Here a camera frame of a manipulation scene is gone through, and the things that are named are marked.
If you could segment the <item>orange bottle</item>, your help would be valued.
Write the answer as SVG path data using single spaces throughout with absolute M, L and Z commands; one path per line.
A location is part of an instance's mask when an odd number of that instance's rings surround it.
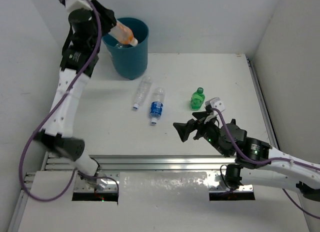
M 132 30 L 118 20 L 115 27 L 110 30 L 109 35 L 123 45 L 137 46 L 139 43 Z

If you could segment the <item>clear bottle white cap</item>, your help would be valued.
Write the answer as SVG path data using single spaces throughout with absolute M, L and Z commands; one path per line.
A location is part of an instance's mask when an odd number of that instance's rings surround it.
M 122 44 L 122 43 L 117 43 L 115 45 L 115 48 L 119 48 L 119 49 L 125 49 L 125 48 L 131 48 L 132 46 L 130 44 Z

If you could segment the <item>clear bottle blue label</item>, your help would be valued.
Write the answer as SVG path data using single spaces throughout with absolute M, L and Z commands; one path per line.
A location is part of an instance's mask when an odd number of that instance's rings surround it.
M 156 88 L 152 93 L 149 110 L 150 124 L 152 126 L 155 126 L 162 116 L 165 94 L 165 90 L 161 87 Z

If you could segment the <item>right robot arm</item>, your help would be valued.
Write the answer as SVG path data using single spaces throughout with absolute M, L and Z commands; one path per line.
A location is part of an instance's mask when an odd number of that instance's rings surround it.
M 247 136 L 235 119 L 226 123 L 222 112 L 214 108 L 193 113 L 186 123 L 173 123 L 182 142 L 196 132 L 194 140 L 204 138 L 222 156 L 234 157 L 226 169 L 224 184 L 237 189 L 249 179 L 253 184 L 296 191 L 304 198 L 320 200 L 320 167 L 284 153 L 267 142 Z

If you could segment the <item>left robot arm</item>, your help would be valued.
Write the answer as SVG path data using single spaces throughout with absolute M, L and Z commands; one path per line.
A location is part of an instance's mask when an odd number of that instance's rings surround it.
M 85 142 L 73 136 L 79 100 L 99 59 L 101 38 L 116 25 L 115 14 L 97 0 L 81 5 L 68 16 L 70 31 L 62 48 L 59 81 L 49 118 L 34 141 L 47 151 L 65 157 L 80 173 L 96 175 L 99 165 L 85 152 Z

